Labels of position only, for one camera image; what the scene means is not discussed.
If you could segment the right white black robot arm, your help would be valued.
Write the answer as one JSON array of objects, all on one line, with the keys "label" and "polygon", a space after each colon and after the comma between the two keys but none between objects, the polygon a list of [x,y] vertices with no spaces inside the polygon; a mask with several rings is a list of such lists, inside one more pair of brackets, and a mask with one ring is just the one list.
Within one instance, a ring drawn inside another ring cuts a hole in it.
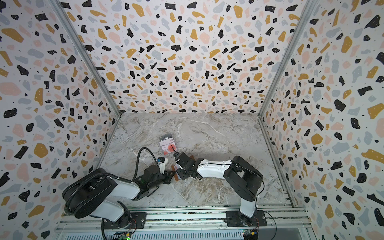
[{"label": "right white black robot arm", "polygon": [[240,210],[237,217],[227,213],[226,222],[235,226],[252,226],[256,221],[257,198],[260,187],[264,184],[263,175],[240,156],[232,160],[215,162],[207,159],[189,157],[185,153],[174,153],[179,165],[177,173],[182,180],[187,178],[216,178],[227,181],[231,188],[241,198]]}]

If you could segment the brown leather card holder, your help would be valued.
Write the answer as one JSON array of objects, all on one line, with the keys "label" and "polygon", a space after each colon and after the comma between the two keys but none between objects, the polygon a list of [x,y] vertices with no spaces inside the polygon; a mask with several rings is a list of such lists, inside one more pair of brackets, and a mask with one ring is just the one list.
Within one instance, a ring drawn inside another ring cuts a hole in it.
[{"label": "brown leather card holder", "polygon": [[183,169],[179,165],[172,165],[172,171],[175,172],[176,181],[184,181],[189,177],[185,169]]}]

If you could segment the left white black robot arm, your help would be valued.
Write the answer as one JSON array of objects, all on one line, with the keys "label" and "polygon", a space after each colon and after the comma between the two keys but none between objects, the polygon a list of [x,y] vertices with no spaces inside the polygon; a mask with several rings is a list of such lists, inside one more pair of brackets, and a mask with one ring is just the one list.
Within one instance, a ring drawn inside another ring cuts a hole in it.
[{"label": "left white black robot arm", "polygon": [[101,218],[103,224],[110,222],[118,229],[131,227],[137,222],[133,213],[120,201],[116,204],[108,201],[108,197],[141,200],[152,195],[160,185],[169,185],[175,173],[152,165],[131,181],[99,168],[64,190],[65,213],[77,219]]}]

